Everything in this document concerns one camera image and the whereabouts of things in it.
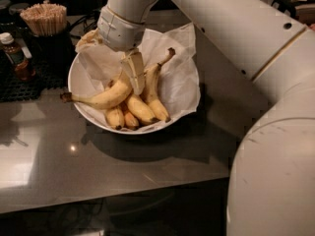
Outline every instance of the bottle cap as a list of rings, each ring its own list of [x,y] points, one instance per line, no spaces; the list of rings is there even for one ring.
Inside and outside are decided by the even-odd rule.
[[[7,10],[10,5],[10,0],[0,0],[0,12],[2,12],[2,10]]]
[[[14,38],[8,32],[4,32],[0,34],[0,41],[3,44],[9,44],[14,41]]]
[[[9,7],[9,13],[11,15],[15,15],[16,13],[20,14],[23,10],[25,10],[29,6],[30,4],[28,3],[13,4]]]

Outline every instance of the gray countertop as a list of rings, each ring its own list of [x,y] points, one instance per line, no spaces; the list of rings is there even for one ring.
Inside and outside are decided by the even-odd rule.
[[[152,12],[148,27],[167,31],[188,22],[178,11]],[[196,36],[199,110],[156,133],[104,131],[61,102],[66,88],[0,103],[0,213],[228,177],[239,141],[268,103]]]

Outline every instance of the banana stem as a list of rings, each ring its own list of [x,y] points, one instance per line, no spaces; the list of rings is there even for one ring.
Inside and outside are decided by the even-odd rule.
[[[175,49],[170,47],[168,49],[168,55],[160,62],[158,62],[158,64],[160,66],[164,65],[165,63],[167,63],[174,55],[176,54]]]
[[[61,98],[62,102],[64,102],[64,103],[73,101],[72,93],[70,93],[70,92],[61,93],[60,98]]]

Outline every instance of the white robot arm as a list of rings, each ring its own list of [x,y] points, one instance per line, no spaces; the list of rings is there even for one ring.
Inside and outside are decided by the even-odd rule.
[[[109,47],[141,42],[157,0],[108,0]],[[172,0],[274,104],[236,153],[227,235],[315,235],[315,32],[260,0]]]

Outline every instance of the condiment bottle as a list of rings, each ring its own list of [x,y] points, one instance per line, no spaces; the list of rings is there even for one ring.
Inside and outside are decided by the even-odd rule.
[[[16,77],[23,82],[31,81],[35,76],[35,70],[31,61],[24,54],[21,45],[8,32],[0,34],[0,40],[4,52],[11,61]]]

